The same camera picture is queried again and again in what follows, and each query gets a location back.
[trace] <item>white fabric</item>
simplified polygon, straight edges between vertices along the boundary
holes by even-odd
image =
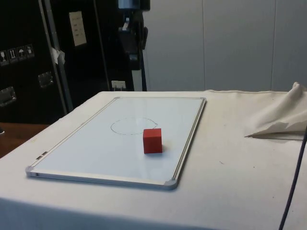
[[[247,136],[302,140],[306,126],[307,90],[295,82],[292,90],[248,120]]]
[[[37,156],[118,96],[207,98],[176,190],[26,177],[25,167]],[[283,96],[280,92],[102,92],[0,159],[0,229],[278,229],[301,142],[245,138],[244,121]],[[285,229],[307,229],[306,174],[304,158]]]

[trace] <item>sticker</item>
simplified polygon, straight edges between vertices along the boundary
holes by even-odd
[[[25,47],[20,46],[17,48],[17,56],[20,61],[27,59],[27,55],[25,53]]]
[[[82,12],[70,12],[72,36],[75,46],[86,44],[86,36],[83,25]]]
[[[18,61],[17,52],[15,48],[8,49],[8,54],[9,54],[10,63],[14,63]]]
[[[0,66],[9,65],[9,57],[6,50],[0,51]]]
[[[34,57],[34,50],[31,44],[25,46],[25,53],[27,54],[28,58]]]

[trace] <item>wall socket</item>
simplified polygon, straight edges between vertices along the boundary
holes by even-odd
[[[124,80],[113,80],[111,83],[113,89],[126,89],[126,82]]]

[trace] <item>red cube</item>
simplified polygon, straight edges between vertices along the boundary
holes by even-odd
[[[162,134],[160,128],[144,129],[143,132],[144,153],[162,152]]]

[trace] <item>crumpled white cloth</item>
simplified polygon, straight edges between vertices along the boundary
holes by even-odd
[[[307,126],[307,88],[298,82],[281,100],[251,117],[246,137],[302,140]]]

